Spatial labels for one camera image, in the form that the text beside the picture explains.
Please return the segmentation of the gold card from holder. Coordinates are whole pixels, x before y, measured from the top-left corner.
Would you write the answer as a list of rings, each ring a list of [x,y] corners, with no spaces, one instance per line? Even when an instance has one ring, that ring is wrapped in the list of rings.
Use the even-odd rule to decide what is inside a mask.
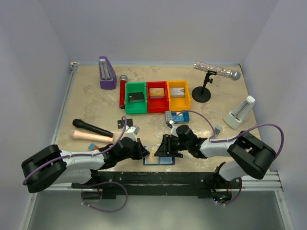
[[[149,146],[148,147],[148,151],[149,151],[149,155],[147,158],[147,161],[149,164],[158,164],[159,163],[159,157],[156,157],[154,154],[156,153],[158,149],[158,146]]]

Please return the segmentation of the navy blue card holder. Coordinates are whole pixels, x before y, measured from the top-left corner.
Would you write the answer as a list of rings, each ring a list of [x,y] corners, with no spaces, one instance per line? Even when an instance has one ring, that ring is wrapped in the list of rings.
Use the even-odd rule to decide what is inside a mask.
[[[158,164],[149,164],[147,161],[148,156],[143,159],[143,165],[175,165],[175,158],[174,157],[159,157]]]

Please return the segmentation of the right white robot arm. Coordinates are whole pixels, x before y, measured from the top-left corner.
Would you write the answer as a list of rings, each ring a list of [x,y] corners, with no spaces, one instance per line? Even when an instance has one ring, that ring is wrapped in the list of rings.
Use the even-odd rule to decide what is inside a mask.
[[[163,135],[155,152],[156,157],[182,158],[181,151],[188,151],[197,159],[231,157],[215,170],[214,184],[224,188],[231,180],[248,175],[261,180],[277,157],[277,153],[253,134],[242,131],[233,140],[199,138],[188,125],[175,128],[175,135]]]

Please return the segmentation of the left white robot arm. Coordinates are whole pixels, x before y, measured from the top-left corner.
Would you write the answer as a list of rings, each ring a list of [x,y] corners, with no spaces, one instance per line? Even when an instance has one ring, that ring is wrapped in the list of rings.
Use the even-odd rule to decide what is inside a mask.
[[[98,170],[113,168],[118,162],[141,160],[149,155],[140,139],[124,137],[114,144],[88,152],[60,150],[53,144],[40,150],[21,164],[23,185],[28,192],[38,193],[53,184],[77,183],[94,188],[99,184]]]

